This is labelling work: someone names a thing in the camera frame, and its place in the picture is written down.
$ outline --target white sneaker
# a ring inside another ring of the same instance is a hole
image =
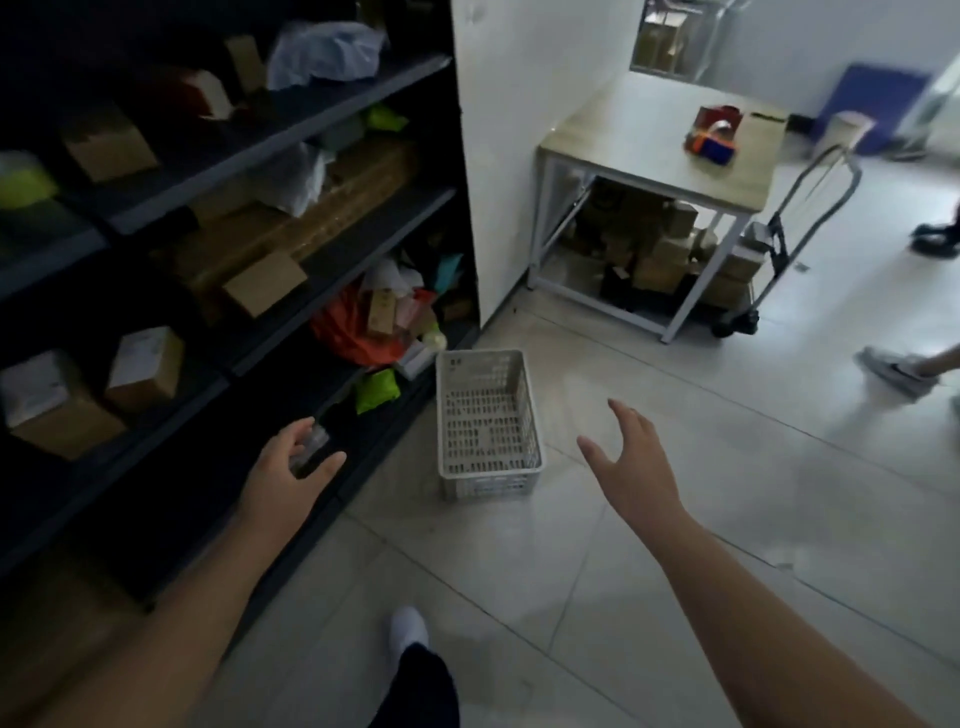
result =
[[[426,622],[416,607],[400,607],[390,617],[390,654],[395,666],[400,664],[400,656],[411,644],[430,646]]]
[[[857,358],[873,374],[913,400],[928,395],[940,383],[938,376],[920,376],[913,371],[914,365],[924,360],[916,354],[899,354],[867,347]]]

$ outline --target clear plastic item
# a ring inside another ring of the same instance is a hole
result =
[[[304,142],[280,152],[250,172],[253,196],[264,205],[300,217],[320,199],[326,153]]]
[[[375,76],[386,37],[363,23],[289,23],[270,52],[267,88],[308,85],[312,78],[356,81]]]
[[[330,442],[329,433],[321,425],[314,423],[307,436],[300,440],[300,444],[303,445],[303,452],[290,456],[290,471],[296,473],[307,464],[307,461],[317,453],[317,450],[328,442]]]

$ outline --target black shoe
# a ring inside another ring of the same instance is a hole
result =
[[[953,260],[960,255],[960,232],[951,226],[942,232],[915,234],[910,248],[920,255]]]

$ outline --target wooden tabletop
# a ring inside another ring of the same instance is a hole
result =
[[[722,104],[744,114],[734,138],[737,154],[727,167],[684,150],[700,107]],[[756,213],[770,194],[786,118],[782,109],[744,96],[631,72],[593,96],[540,146],[598,167],[601,175],[611,171],[692,203]]]

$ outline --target white wall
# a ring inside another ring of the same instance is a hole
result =
[[[642,0],[453,0],[452,9],[486,322],[527,267],[537,147],[627,72]]]
[[[960,0],[754,0],[707,81],[816,116],[852,62],[936,75],[957,53]]]

